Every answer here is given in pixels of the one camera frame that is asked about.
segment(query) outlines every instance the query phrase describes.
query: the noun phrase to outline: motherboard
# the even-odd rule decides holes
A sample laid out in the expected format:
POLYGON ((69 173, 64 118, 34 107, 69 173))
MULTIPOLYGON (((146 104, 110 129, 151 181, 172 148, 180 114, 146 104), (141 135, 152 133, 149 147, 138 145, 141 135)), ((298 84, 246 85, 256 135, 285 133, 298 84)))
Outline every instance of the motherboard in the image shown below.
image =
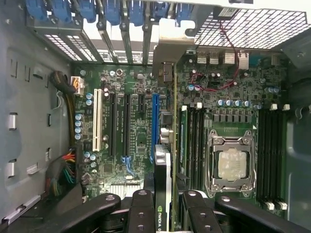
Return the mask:
MULTIPOLYGON (((154 146, 165 143, 162 117, 172 114, 175 91, 173 176, 209 198, 226 193, 270 211, 272 204, 282 204, 282 142, 273 147, 265 135, 275 137, 270 128, 276 135, 284 131, 286 62, 267 66, 258 59, 235 77, 234 65, 199 64, 184 57, 177 64, 176 90, 158 85, 151 72, 139 66, 75 67, 72 78, 83 83, 82 90, 77 88, 75 139, 84 148, 87 198, 106 192, 124 198, 143 187, 145 174, 154 170, 154 146)), ((282 215, 277 208, 275 213, 282 215)))

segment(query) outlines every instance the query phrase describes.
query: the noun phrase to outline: cpu socket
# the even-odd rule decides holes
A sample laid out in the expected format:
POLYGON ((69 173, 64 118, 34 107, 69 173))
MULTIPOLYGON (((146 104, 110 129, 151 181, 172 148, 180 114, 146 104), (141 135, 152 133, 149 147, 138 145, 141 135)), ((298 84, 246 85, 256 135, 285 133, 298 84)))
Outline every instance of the cpu socket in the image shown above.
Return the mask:
POLYGON ((242 192, 249 197, 255 189, 255 148, 250 130, 243 137, 219 136, 210 130, 207 140, 205 186, 210 198, 218 192, 242 192))

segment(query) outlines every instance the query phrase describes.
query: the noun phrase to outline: metal mesh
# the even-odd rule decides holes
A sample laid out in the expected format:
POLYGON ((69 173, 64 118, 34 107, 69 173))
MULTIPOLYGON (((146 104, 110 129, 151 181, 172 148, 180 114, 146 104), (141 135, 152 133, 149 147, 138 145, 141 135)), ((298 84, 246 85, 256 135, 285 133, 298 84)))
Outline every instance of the metal mesh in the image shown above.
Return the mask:
POLYGON ((80 37, 77 35, 67 36, 68 39, 74 44, 75 47, 77 47, 78 50, 86 57, 90 62, 97 62, 96 58, 93 56, 91 51, 87 48, 87 46, 82 42, 80 37))
MULTIPOLYGON (((304 12, 246 9, 222 25, 235 47, 248 49, 271 49, 311 27, 304 12)), ((212 13, 196 35, 195 44, 230 47, 212 13)))
POLYGON ((74 61, 82 61, 82 59, 61 39, 58 35, 45 35, 51 42, 60 48, 68 57, 74 61))

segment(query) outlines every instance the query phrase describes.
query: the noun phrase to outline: white pci slot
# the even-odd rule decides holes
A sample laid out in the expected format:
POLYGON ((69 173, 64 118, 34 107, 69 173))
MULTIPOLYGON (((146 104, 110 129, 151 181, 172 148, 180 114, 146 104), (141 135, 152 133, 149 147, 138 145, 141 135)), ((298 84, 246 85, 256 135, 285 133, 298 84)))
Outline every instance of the white pci slot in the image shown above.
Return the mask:
POLYGON ((93 151, 102 149, 103 90, 94 89, 93 151))

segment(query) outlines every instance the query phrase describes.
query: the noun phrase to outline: gray metal case wall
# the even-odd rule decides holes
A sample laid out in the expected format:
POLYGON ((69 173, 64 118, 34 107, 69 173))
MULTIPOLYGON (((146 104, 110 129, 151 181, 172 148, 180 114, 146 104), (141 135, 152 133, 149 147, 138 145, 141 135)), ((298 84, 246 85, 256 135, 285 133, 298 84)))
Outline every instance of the gray metal case wall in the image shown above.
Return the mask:
POLYGON ((48 164, 68 149, 66 105, 59 101, 48 75, 53 70, 69 75, 69 65, 26 29, 17 0, 0 2, 0 60, 3 219, 13 216, 19 206, 40 199, 48 164))

